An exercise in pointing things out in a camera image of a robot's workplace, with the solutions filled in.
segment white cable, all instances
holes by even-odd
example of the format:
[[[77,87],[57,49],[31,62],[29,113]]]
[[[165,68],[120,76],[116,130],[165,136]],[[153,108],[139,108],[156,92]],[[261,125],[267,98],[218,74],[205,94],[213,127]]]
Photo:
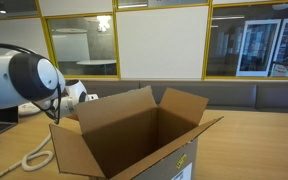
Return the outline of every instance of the white cable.
[[[39,152],[39,153],[37,153],[37,152],[39,150],[41,150],[50,139],[51,139],[51,134],[49,134],[36,149],[34,149],[30,153],[26,154],[21,161],[15,163],[14,165],[7,168],[6,170],[0,172],[0,178],[2,176],[4,176],[5,174],[13,171],[14,169],[16,169],[20,165],[22,165],[22,168],[24,169],[24,171],[35,171],[37,169],[42,168],[46,164],[48,164],[54,157],[53,152],[51,152],[51,151],[43,151],[43,152]],[[39,157],[39,156],[43,156],[43,155],[48,155],[48,157],[42,163],[35,165],[35,166],[29,166],[27,164],[27,161],[34,159],[36,157]]]

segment box flap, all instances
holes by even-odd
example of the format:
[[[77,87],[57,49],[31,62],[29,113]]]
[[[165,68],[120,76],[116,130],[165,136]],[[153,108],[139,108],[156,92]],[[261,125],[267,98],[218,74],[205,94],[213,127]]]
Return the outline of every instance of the box flap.
[[[59,171],[105,178],[81,135],[50,124]]]
[[[207,98],[167,88],[159,107],[198,125],[207,103]]]
[[[112,180],[124,180],[124,179],[132,179],[139,175],[141,172],[144,172],[146,169],[150,168],[154,164],[162,161],[165,157],[167,157],[172,152],[176,151],[177,149],[181,148],[182,146],[190,143],[204,131],[206,131],[209,127],[214,125],[216,122],[221,120],[223,117],[218,119],[214,119],[207,123],[204,123],[193,130],[187,132],[183,136],[179,137],[178,139],[172,141],[171,143],[167,144],[163,148],[155,151],[151,155],[147,156],[146,158],[142,159],[141,161],[135,163],[131,167],[127,168],[123,172],[119,173],[118,175],[114,176]]]
[[[153,108],[156,104],[150,86],[76,106],[82,134]]]

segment sticker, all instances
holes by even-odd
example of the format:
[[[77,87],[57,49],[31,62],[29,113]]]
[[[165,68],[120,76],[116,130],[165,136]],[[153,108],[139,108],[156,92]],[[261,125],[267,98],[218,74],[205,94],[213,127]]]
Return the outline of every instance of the sticker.
[[[174,176],[171,180],[191,180],[192,163],[186,166],[181,172]]]
[[[178,162],[176,163],[177,169],[181,168],[181,166],[185,162],[186,158],[187,158],[187,155],[183,154],[182,157],[180,158],[180,160],[178,160]]]

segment wooden table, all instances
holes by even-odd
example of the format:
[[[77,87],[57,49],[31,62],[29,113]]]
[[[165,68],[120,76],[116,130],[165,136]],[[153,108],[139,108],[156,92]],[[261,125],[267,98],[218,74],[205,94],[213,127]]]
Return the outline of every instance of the wooden table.
[[[288,179],[288,114],[206,110],[201,123],[224,116],[199,137],[196,179]],[[21,118],[0,135],[0,171],[35,149],[52,123],[43,113]],[[80,132],[79,123],[63,118],[60,126]],[[44,150],[52,150],[49,142]],[[42,157],[33,160],[36,164]],[[88,179],[59,174],[56,159],[44,168],[25,172],[21,167],[2,179]]]
[[[78,64],[78,65],[85,65],[85,66],[103,65],[103,66],[104,66],[104,73],[107,74],[106,65],[116,64],[116,60],[115,60],[115,59],[83,60],[83,61],[78,61],[76,64]]]

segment cardboard box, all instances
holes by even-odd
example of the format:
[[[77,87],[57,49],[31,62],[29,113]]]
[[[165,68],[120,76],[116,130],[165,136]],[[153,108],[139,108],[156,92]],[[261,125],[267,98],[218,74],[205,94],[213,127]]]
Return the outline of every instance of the cardboard box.
[[[208,99],[151,87],[77,105],[82,135],[50,125],[59,171],[90,179],[194,179]]]

